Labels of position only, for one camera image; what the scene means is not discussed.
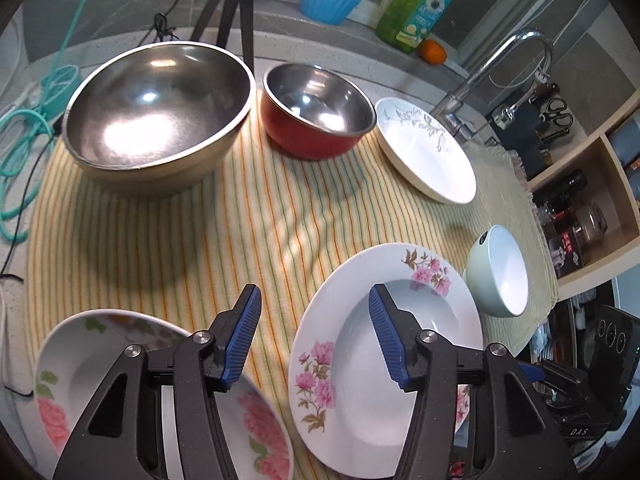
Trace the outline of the yellow striped cloth mat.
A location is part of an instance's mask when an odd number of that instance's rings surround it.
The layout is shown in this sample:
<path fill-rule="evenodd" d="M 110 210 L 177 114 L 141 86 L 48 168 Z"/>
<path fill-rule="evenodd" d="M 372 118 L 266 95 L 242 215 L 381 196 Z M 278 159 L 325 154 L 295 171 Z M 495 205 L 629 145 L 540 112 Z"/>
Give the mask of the yellow striped cloth mat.
<path fill-rule="evenodd" d="M 502 148 L 466 148 L 477 193 L 434 202 L 394 169 L 373 134 L 322 162 L 284 156 L 251 114 L 215 172 L 158 200 L 121 196 L 89 180 L 58 145 L 32 213 L 26 270 L 27 348 L 38 356 L 64 318 L 91 309 L 143 312 L 197 330 L 248 283 L 262 316 L 248 376 L 283 417 L 293 339 L 312 296 L 342 262 L 382 243 L 431 249 L 462 269 L 495 224 L 525 256 L 529 297 L 512 320 L 483 318 L 487 341 L 519 352 L 559 298 L 532 198 Z"/>

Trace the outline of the red steel bowl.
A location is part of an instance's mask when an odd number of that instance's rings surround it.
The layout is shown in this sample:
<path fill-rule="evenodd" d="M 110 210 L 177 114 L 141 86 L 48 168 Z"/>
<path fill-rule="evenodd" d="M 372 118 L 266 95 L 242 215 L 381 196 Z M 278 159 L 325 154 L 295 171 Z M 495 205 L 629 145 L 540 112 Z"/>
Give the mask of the red steel bowl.
<path fill-rule="evenodd" d="M 376 126 L 374 105 L 356 84 L 302 63 L 265 73 L 260 117 L 280 150 L 306 160 L 341 156 Z"/>

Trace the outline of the blue ribbed silicone cup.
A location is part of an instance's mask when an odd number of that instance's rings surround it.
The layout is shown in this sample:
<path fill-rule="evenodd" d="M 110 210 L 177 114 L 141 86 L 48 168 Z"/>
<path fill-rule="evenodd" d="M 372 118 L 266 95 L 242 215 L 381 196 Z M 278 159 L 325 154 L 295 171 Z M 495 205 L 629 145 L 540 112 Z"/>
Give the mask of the blue ribbed silicone cup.
<path fill-rule="evenodd" d="M 361 0 L 300 0 L 299 11 L 313 21 L 339 25 L 360 2 Z"/>

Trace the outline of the white plate pink flowers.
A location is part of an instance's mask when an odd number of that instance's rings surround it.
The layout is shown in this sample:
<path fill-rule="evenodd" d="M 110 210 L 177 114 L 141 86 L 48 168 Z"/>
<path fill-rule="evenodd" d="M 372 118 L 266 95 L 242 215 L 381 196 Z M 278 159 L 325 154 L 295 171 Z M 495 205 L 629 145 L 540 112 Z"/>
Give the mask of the white plate pink flowers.
<path fill-rule="evenodd" d="M 376 245 L 324 281 L 300 322 L 288 366 L 295 427 L 329 468 L 360 479 L 390 477 L 413 410 L 388 374 L 369 315 L 375 284 L 420 325 L 453 344 L 480 348 L 480 316 L 469 289 L 442 256 L 422 246 Z"/>

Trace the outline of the dark jar on shelf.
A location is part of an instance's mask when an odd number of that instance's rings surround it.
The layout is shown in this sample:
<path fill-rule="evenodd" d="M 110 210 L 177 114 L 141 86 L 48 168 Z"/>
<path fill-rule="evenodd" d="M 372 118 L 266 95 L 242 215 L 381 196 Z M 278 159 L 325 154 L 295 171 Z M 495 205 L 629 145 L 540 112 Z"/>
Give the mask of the dark jar on shelf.
<path fill-rule="evenodd" d="M 584 172 L 576 169 L 534 195 L 558 278 L 582 269 L 608 230 L 601 207 L 579 197 L 587 184 Z"/>

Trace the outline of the white plate grey branch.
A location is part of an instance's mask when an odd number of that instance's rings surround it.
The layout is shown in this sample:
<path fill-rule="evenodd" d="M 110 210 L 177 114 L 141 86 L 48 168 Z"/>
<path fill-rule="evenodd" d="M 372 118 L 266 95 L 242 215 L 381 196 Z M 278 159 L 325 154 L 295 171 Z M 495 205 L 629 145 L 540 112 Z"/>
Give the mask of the white plate grey branch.
<path fill-rule="evenodd" d="M 477 183 L 469 157 L 431 114 L 398 98 L 378 100 L 375 110 L 378 144 L 401 176 L 444 204 L 474 200 Z"/>

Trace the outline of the chrome kitchen faucet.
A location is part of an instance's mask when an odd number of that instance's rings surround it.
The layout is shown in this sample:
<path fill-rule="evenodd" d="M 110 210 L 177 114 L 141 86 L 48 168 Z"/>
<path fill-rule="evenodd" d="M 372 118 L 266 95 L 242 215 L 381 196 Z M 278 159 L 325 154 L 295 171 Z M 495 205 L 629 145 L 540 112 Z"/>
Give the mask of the chrome kitchen faucet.
<path fill-rule="evenodd" d="M 442 124 L 460 145 L 469 142 L 475 133 L 458 117 L 464 100 L 481 82 L 488 79 L 491 72 L 500 65 L 513 51 L 526 42 L 539 42 L 542 45 L 542 58 L 536 64 L 530 78 L 533 82 L 524 94 L 513 104 L 500 105 L 491 114 L 491 121 L 500 129 L 509 127 L 514 122 L 516 112 L 528 101 L 550 77 L 554 55 L 553 41 L 537 29 L 524 27 L 512 32 L 498 45 L 480 67 L 465 79 L 458 88 L 448 92 L 431 110 L 431 115 Z"/>

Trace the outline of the white plate red peonies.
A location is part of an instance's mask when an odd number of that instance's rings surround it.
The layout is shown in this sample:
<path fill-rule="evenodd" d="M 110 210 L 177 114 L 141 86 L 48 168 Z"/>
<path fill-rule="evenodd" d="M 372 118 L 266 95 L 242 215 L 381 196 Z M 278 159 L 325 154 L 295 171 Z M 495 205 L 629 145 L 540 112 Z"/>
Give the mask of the white plate red peonies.
<path fill-rule="evenodd" d="M 178 344 L 190 333 L 160 318 L 101 309 L 66 318 L 44 341 L 37 361 L 39 417 L 60 455 L 106 372 L 130 344 L 145 350 Z M 216 403 L 229 452 L 241 479 L 291 479 L 291 440 L 280 415 L 250 378 L 241 377 Z"/>

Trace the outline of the green dish soap bottle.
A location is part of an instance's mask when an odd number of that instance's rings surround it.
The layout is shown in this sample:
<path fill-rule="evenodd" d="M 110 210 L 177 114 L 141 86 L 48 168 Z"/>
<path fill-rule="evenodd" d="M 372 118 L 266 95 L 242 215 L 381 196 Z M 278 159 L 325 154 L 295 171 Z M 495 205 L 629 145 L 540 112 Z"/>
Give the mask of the green dish soap bottle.
<path fill-rule="evenodd" d="M 452 0 L 392 0 L 375 27 L 378 38 L 412 53 L 431 33 Z"/>

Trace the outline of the black mini tripod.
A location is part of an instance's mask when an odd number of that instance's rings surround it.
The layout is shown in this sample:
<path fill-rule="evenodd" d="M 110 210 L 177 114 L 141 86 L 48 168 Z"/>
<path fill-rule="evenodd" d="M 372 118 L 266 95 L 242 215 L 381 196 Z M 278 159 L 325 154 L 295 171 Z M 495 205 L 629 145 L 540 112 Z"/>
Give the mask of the black mini tripod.
<path fill-rule="evenodd" d="M 223 49 L 228 46 L 235 14 L 240 12 L 242 59 L 250 71 L 254 73 L 254 0 L 207 0 L 196 20 L 190 40 L 200 41 L 202 39 L 219 3 L 222 3 L 222 9 L 216 46 Z"/>

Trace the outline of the pale green ceramic bowl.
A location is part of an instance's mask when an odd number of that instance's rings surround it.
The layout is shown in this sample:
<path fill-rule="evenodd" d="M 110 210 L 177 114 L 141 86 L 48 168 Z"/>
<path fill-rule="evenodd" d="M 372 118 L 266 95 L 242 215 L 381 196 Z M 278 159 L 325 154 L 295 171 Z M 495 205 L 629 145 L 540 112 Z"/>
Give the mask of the pale green ceramic bowl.
<path fill-rule="evenodd" d="M 485 231 L 473 244 L 463 279 L 477 309 L 495 318 L 517 318 L 526 309 L 526 265 L 511 232 L 500 224 Z"/>

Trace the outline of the small orange fruit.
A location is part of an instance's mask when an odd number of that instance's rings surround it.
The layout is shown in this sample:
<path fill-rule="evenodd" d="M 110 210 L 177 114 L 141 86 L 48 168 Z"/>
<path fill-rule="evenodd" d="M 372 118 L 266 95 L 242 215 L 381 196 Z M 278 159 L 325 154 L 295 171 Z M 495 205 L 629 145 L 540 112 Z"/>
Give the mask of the small orange fruit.
<path fill-rule="evenodd" d="M 418 55 L 425 63 L 433 66 L 444 64 L 448 58 L 446 49 L 431 39 L 425 39 L 420 43 Z"/>

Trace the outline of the large steel mixing bowl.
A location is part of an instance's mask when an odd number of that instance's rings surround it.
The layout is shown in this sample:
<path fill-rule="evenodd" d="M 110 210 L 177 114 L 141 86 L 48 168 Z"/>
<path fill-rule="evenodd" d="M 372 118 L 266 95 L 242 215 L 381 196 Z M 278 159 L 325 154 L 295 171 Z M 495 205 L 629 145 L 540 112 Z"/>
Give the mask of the large steel mixing bowl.
<path fill-rule="evenodd" d="M 231 52 L 193 41 L 148 44 L 80 84 L 66 106 L 62 139 L 104 188 L 168 196 L 217 169 L 255 103 L 254 74 Z"/>

